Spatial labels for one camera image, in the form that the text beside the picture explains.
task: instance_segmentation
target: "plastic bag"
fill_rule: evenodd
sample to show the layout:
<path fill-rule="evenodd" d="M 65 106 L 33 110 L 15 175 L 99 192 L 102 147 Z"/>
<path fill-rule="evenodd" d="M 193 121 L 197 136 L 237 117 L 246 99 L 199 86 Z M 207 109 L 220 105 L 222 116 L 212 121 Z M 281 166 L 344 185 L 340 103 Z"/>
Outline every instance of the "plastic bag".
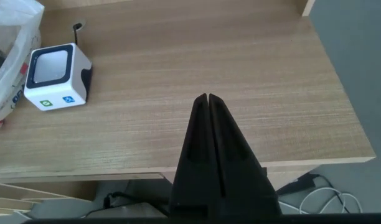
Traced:
<path fill-rule="evenodd" d="M 36 0 L 0 0 L 0 127 L 23 94 L 31 51 L 40 47 L 44 7 Z"/>

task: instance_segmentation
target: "table top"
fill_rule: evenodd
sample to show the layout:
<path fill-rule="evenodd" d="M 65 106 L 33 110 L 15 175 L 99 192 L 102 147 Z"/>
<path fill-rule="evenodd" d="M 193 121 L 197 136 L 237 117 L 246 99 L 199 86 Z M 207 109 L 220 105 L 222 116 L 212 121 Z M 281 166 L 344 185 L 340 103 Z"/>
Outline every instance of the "table top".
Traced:
<path fill-rule="evenodd" d="M 86 105 L 22 99 L 0 130 L 0 179 L 174 171 L 193 100 L 227 104 L 263 166 L 364 162 L 363 129 L 291 1 L 135 0 L 49 11 L 43 45 L 93 62 Z"/>

